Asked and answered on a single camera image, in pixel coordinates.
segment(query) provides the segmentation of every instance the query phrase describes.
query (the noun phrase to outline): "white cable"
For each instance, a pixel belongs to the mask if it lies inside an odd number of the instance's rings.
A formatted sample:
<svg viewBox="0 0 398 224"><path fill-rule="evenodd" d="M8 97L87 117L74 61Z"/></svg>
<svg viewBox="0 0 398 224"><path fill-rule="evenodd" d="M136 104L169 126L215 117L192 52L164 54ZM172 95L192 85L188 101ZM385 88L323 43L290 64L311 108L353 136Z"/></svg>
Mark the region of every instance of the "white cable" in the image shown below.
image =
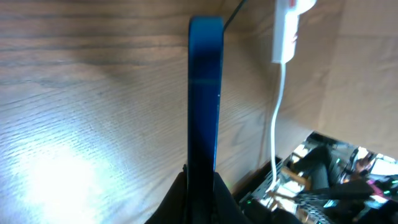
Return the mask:
<svg viewBox="0 0 398 224"><path fill-rule="evenodd" d="M272 167L272 183L266 192L272 190L276 185L276 164L275 164L275 123L276 116L278 115L280 104L282 103L282 98L284 95L285 88L285 76L286 76L286 65L282 63L280 65L280 83L279 83L279 94L278 100L275 106L274 114L272 114L271 119L271 133L270 133L270 142L271 142L271 167Z"/></svg>

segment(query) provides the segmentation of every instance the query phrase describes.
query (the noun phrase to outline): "wood grain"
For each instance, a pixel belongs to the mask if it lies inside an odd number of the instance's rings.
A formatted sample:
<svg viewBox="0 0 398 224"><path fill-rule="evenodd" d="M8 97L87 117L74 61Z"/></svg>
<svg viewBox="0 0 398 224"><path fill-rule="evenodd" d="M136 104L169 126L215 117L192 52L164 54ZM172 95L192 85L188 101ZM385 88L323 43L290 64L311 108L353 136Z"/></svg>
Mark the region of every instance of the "wood grain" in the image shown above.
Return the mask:
<svg viewBox="0 0 398 224"><path fill-rule="evenodd" d="M186 161L189 18L227 18L237 3L2 1L0 219L145 222ZM319 1L302 17L280 156L318 116L342 5ZM217 171L232 191L269 159L273 12L273 1L249 1L225 36Z"/></svg>
<svg viewBox="0 0 398 224"><path fill-rule="evenodd" d="M390 0L347 1L317 127L393 158L398 157L397 8Z"/></svg>

